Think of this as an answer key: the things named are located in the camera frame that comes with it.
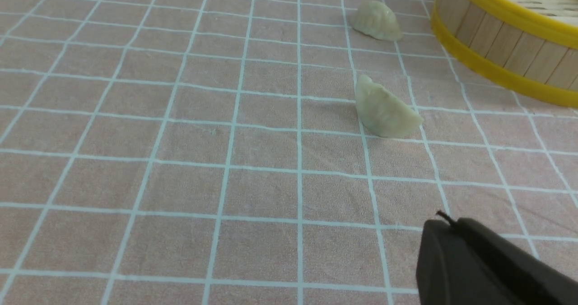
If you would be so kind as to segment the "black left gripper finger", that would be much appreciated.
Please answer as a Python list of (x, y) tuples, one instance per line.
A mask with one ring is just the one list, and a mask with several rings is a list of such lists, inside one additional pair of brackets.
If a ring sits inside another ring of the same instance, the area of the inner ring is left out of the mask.
[(473, 218), (436, 213), (416, 266), (422, 305), (575, 305), (578, 285)]

